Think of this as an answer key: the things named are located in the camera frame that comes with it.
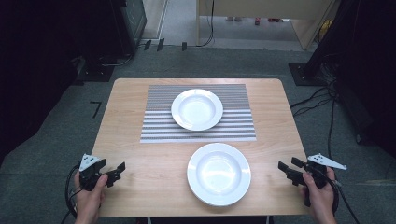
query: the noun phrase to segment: cable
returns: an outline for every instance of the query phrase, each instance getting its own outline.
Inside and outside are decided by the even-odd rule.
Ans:
[[[297,110],[297,111],[293,114],[293,116],[294,116],[294,117],[297,117],[297,116],[299,116],[299,115],[302,115],[303,113],[308,112],[308,111],[311,110],[311,109],[315,109],[315,108],[317,108],[317,107],[319,107],[319,106],[321,106],[321,105],[326,105],[327,103],[330,102],[331,99],[332,99],[332,98],[328,98],[328,99],[326,99],[326,100],[319,101],[319,102],[318,102],[316,105],[314,105],[314,106],[308,106],[308,107],[300,108],[299,110]]]
[[[211,29],[210,36],[203,45],[197,45],[196,47],[204,47],[204,46],[208,45],[213,39],[213,13],[214,13],[214,10],[215,10],[215,0],[212,0],[212,15],[211,15],[210,25],[209,25],[210,29]]]
[[[335,105],[335,97],[332,100],[331,122],[330,122],[329,134],[328,134],[328,139],[327,139],[327,151],[328,151],[330,160],[332,160],[331,139],[332,139],[332,126],[334,123],[334,105]],[[338,185],[337,185],[337,188],[338,188],[338,191],[341,193],[341,197],[343,198],[343,201],[346,204],[346,208],[349,210],[350,215],[352,215],[353,219],[355,219],[355,222],[359,224],[359,221],[356,218],[355,213],[352,211],[352,208],[349,206],[349,203],[347,202],[347,198],[344,195],[342,188]]]
[[[62,219],[61,224],[64,224],[64,222],[66,221],[67,217],[70,215],[70,211],[67,211],[66,215],[64,215],[64,219]]]
[[[299,103],[293,104],[293,105],[290,106],[290,108],[293,108],[293,107],[295,107],[297,105],[302,105],[302,104],[307,103],[308,101],[310,101],[313,98],[315,98],[315,95],[318,94],[320,91],[323,91],[323,90],[326,90],[326,89],[327,89],[327,87],[320,88],[319,90],[315,91],[314,94],[312,94],[308,99],[305,99],[305,100],[303,100],[303,101],[301,101]]]
[[[103,67],[107,67],[107,66],[122,66],[122,65],[125,65],[126,63],[128,63],[129,61],[131,61],[131,59],[134,57],[134,55],[133,54],[130,54],[129,55],[129,57],[128,57],[128,59],[126,59],[124,62],[122,62],[122,63],[102,63],[101,65],[103,66]]]
[[[77,165],[75,165],[75,166],[71,169],[71,171],[69,172],[69,175],[67,176],[67,179],[66,179],[66,184],[65,184],[65,186],[64,186],[64,199],[65,199],[65,201],[66,201],[66,206],[67,206],[68,212],[67,212],[67,214],[64,216],[64,219],[62,220],[61,223],[64,223],[64,221],[66,220],[66,218],[67,218],[70,214],[72,214],[74,218],[77,217],[77,212],[75,211],[75,209],[74,209],[74,207],[73,207],[73,204],[71,204],[71,198],[72,198],[73,196],[75,196],[78,192],[75,193],[75,194],[73,194],[71,197],[69,197],[69,185],[70,185],[70,179],[71,179],[73,173],[78,169],[78,167],[79,167],[79,163],[78,163]]]

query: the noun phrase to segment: wooden table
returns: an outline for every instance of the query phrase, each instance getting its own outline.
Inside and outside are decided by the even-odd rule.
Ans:
[[[251,169],[247,194],[227,207],[213,207],[192,193],[187,181],[191,155],[208,143],[141,144],[149,85],[246,84],[257,141],[225,142],[238,148]],[[125,161],[126,170],[106,189],[102,217],[299,215],[307,210],[298,188],[277,169],[278,161],[306,156],[278,79],[121,78],[116,80],[92,155],[102,170]]]
[[[292,19],[303,49],[311,46],[325,20],[333,20],[340,0],[216,0],[214,16]],[[200,45],[200,16],[212,15],[211,0],[196,0],[196,44]]]

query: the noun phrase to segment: black pole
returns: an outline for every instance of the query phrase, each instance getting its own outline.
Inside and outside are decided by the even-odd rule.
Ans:
[[[354,16],[351,13],[356,0],[342,0],[338,8],[337,15],[332,22],[326,35],[320,41],[317,49],[307,63],[289,63],[289,69],[294,78],[296,86],[326,86],[326,81],[322,78],[320,66],[326,57],[344,52],[350,43],[348,38],[353,36],[353,29],[350,24],[344,24],[346,16]]]

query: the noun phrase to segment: striped placemat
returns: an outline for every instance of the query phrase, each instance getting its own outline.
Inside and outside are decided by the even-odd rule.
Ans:
[[[195,132],[180,127],[171,107],[183,91],[203,89],[215,93],[223,104],[223,116],[213,128]],[[256,141],[245,84],[150,85],[141,143]]]

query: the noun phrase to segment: white plate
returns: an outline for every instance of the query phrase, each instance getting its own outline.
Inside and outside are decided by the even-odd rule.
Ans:
[[[227,206],[248,191],[251,172],[247,159],[235,147],[212,143],[190,158],[187,178],[192,192],[204,203]]]
[[[172,103],[172,117],[175,122],[192,131],[210,129],[219,122],[222,113],[221,100],[211,91],[184,91]]]

